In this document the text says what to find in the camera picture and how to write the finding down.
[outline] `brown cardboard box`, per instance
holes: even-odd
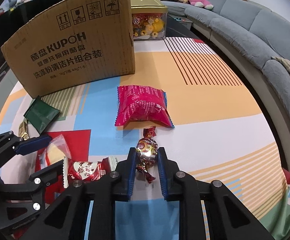
[[[130,0],[63,0],[21,27],[1,50],[33,98],[132,74]]]

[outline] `umbrella icon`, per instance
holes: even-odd
[[[116,3],[114,3],[114,1],[112,0],[112,2],[107,5],[107,7],[110,6],[110,9],[112,10],[112,7],[115,6],[115,5],[116,5]]]

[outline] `red and white candy package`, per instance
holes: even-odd
[[[101,162],[74,162],[72,159],[64,158],[64,188],[75,180],[91,182],[100,179],[107,173],[114,171],[117,159],[113,156],[104,158]]]
[[[149,86],[118,87],[119,109],[115,126],[128,121],[160,121],[174,127],[167,112],[166,93]]]

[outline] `red candy wrapper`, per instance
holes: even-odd
[[[128,121],[160,121],[174,127],[168,112],[166,93],[149,86],[118,87],[119,109],[115,126]]]
[[[136,169],[143,173],[148,183],[151,183],[155,177],[149,174],[148,168],[152,167],[156,163],[157,155],[157,142],[153,139],[156,136],[156,126],[145,128],[143,131],[144,138],[138,141],[136,146],[136,153],[138,155],[138,164]]]
[[[74,162],[72,159],[64,158],[64,188],[75,180],[91,182],[100,179],[107,173],[114,171],[117,159],[113,156],[104,158],[101,162]]]

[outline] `gray curved couch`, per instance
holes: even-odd
[[[282,143],[290,171],[290,75],[271,57],[290,60],[290,22],[270,9],[243,0],[209,0],[208,11],[164,2],[169,13],[193,21],[237,66],[266,107]]]

